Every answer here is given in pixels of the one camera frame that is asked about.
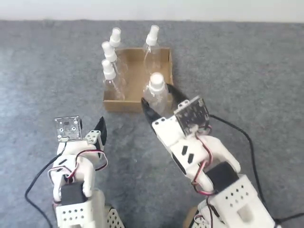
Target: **open cardboard box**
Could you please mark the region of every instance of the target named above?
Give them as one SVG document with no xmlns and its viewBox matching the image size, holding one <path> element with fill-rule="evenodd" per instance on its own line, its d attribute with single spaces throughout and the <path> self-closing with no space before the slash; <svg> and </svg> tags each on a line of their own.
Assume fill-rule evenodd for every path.
<svg viewBox="0 0 304 228">
<path fill-rule="evenodd" d="M 104 107 L 110 112 L 141 112 L 141 98 L 145 87 L 144 52 L 142 48 L 127 48 L 117 52 L 128 65 L 126 75 L 127 93 L 125 100 L 112 100 L 111 94 L 104 93 Z M 173 84 L 172 61 L 169 48 L 161 49 L 161 70 L 166 83 Z"/>
</svg>

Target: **gray carpet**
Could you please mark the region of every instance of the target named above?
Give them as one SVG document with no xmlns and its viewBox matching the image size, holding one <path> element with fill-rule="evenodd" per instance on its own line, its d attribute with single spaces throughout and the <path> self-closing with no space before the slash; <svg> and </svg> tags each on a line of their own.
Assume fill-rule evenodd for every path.
<svg viewBox="0 0 304 228">
<path fill-rule="evenodd" d="M 142 46 L 152 23 L 0 21 L 0 227 L 47 226 L 23 194 L 55 155 L 58 116 L 80 115 L 84 133 L 105 117 L 110 163 L 96 182 L 127 228 L 181 227 L 190 207 L 203 200 L 142 114 L 107 113 L 102 105 L 101 42 L 117 26 L 127 46 Z M 175 85 L 189 97 L 202 95 L 211 113 L 251 135 L 270 213 L 304 211 L 304 25 L 157 24 L 160 44 L 172 48 Z M 246 139 L 211 124 L 256 187 Z M 44 173 L 30 197 L 55 225 L 51 195 Z"/>
</svg>

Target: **white wall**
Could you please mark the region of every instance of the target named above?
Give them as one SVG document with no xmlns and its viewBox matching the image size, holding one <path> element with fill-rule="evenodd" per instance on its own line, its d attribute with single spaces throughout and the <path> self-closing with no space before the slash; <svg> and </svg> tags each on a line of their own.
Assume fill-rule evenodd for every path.
<svg viewBox="0 0 304 228">
<path fill-rule="evenodd" d="M 0 19 L 304 22 L 304 0 L 0 0 Z"/>
</svg>

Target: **white spray nozzle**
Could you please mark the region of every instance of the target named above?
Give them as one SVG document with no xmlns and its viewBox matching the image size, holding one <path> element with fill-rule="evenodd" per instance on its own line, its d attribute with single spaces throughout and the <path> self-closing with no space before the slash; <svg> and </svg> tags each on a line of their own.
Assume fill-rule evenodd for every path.
<svg viewBox="0 0 304 228">
<path fill-rule="evenodd" d="M 116 77 L 116 73 L 114 71 L 114 68 L 109 60 L 104 59 L 101 64 L 104 68 L 104 77 L 106 80 L 113 80 Z"/>
<path fill-rule="evenodd" d="M 110 45 L 108 41 L 101 44 L 101 47 L 104 50 L 104 56 L 110 62 L 114 62 L 117 59 L 117 55 L 114 51 L 114 48 Z"/>
<path fill-rule="evenodd" d="M 113 28 L 109 41 L 112 47 L 117 48 L 120 45 L 121 33 L 122 31 L 119 28 Z"/>
<path fill-rule="evenodd" d="M 152 25 L 149 34 L 147 35 L 146 43 L 150 46 L 154 46 L 157 43 L 157 35 L 160 27 Z"/>
<path fill-rule="evenodd" d="M 153 73 L 150 77 L 149 89 L 154 94 L 160 94 L 165 89 L 165 81 L 161 73 Z"/>
</svg>

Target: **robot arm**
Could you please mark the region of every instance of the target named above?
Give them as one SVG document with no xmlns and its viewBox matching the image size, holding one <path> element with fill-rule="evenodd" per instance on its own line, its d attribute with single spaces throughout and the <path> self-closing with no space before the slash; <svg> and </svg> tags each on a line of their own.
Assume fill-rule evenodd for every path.
<svg viewBox="0 0 304 228">
<path fill-rule="evenodd" d="M 210 195 L 211 206 L 206 201 L 200 203 L 197 215 L 210 228 L 275 227 L 250 180 L 239 174 L 239 162 L 219 139 L 199 133 L 199 128 L 209 125 L 204 101 L 199 97 L 189 100 L 173 86 L 168 88 L 177 104 L 173 116 L 159 116 L 144 98 L 142 108 L 156 136 L 184 175 L 195 180 L 205 195 Z M 202 168 L 206 164 L 208 171 Z M 193 222 L 192 227 L 201 226 Z"/>
<path fill-rule="evenodd" d="M 109 228 L 109 224 L 120 224 L 118 213 L 106 209 L 105 196 L 94 188 L 95 171 L 105 168 L 107 159 L 103 152 L 106 142 L 106 126 L 103 117 L 94 130 L 82 138 L 79 116 L 56 118 L 59 146 L 48 171 L 53 187 L 53 199 L 59 228 Z M 102 158 L 105 165 L 94 166 Z"/>
</svg>

